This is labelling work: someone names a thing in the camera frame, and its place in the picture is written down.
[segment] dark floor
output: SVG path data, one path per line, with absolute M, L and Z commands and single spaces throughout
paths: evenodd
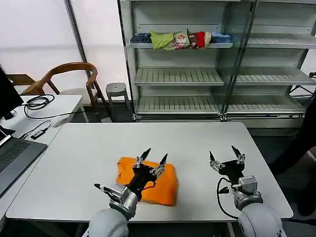
M 108 122 L 107 113 L 100 106 L 100 118 L 103 122 Z M 94 113 L 88 113 L 90 122 L 97 122 Z M 113 122 L 130 122 L 131 114 L 124 103 L 115 103 L 112 114 Z M 85 122 L 82 114 L 77 114 L 72 122 Z M 279 156 L 282 151 L 291 142 L 291 136 L 253 136 L 264 159 L 270 163 Z M 300 165 L 287 171 L 285 174 L 277 176 L 278 181 L 284 195 L 290 203 L 294 218 L 299 220 L 316 219 L 316 212 L 310 217 L 302 217 L 297 211 L 296 197 L 305 183 L 308 182 L 310 174 L 301 169 Z M 70 236 L 75 236 L 77 223 L 57 223 L 61 229 L 67 232 Z M 292 222 L 283 222 L 284 230 L 288 237 L 309 236 L 316 237 L 316 227 Z M 162 235 L 167 236 L 222 236 L 224 231 L 223 224 L 130 224 L 130 237 L 158 237 Z M 27 221 L 12 221 L 8 220 L 5 228 L 0 233 L 0 237 L 47 237 L 45 233 L 37 229 L 35 226 Z

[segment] person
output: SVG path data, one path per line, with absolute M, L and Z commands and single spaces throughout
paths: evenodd
M 284 173 L 294 166 L 299 159 L 312 147 L 316 146 L 316 98 L 308 106 L 303 124 L 299 133 L 285 149 L 283 154 L 272 164 L 268 164 L 273 175 Z M 313 189 L 316 187 L 316 175 L 300 192 L 298 211 L 302 216 L 309 216 L 315 211 L 316 195 Z

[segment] folded clothes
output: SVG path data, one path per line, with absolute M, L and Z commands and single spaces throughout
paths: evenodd
M 205 32 L 189 33 L 190 47 L 191 48 L 204 48 L 205 47 Z
M 212 32 L 205 31 L 205 38 L 204 38 L 204 45 L 205 48 L 208 46 L 208 44 L 211 42 L 212 39 Z
M 133 164 L 134 158 L 121 157 L 118 161 L 118 178 L 117 182 L 123 185 L 128 184 L 134 177 Z M 144 161 L 143 164 L 156 167 L 159 164 Z M 153 183 L 149 182 L 145 188 L 152 186 Z M 142 191 L 143 202 L 150 204 L 161 204 L 166 206 L 175 206 L 178 191 L 178 180 L 176 171 L 173 165 L 166 164 L 165 172 L 157 179 L 154 188 L 148 188 Z
M 173 41 L 170 42 L 168 45 L 166 45 L 163 49 L 165 50 L 184 49 L 184 48 L 189 47 L 190 45 L 188 33 L 186 31 L 175 33 L 173 38 L 174 38 Z
M 223 35 L 218 32 L 212 32 L 211 43 L 229 43 L 230 35 Z
M 167 34 L 157 34 L 153 31 L 150 31 L 151 33 L 151 39 L 153 43 L 153 48 L 164 48 L 167 46 L 170 42 L 173 41 L 173 33 L 167 33 Z
M 150 33 L 138 33 L 134 35 L 131 39 L 131 43 L 151 43 Z
M 164 50 L 183 49 L 189 46 L 190 41 L 187 32 L 157 34 L 151 31 L 151 39 L 154 49 Z

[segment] computer monitor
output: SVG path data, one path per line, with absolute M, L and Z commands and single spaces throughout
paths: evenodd
M 0 118 L 22 105 L 23 100 L 0 67 Z

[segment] blue cloth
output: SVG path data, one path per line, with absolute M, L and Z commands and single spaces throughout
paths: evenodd
M 212 32 L 211 43 L 230 43 L 230 35 L 223 35 L 218 32 Z
M 152 39 L 150 38 L 150 33 L 138 33 L 134 35 L 131 39 L 131 43 L 152 43 Z

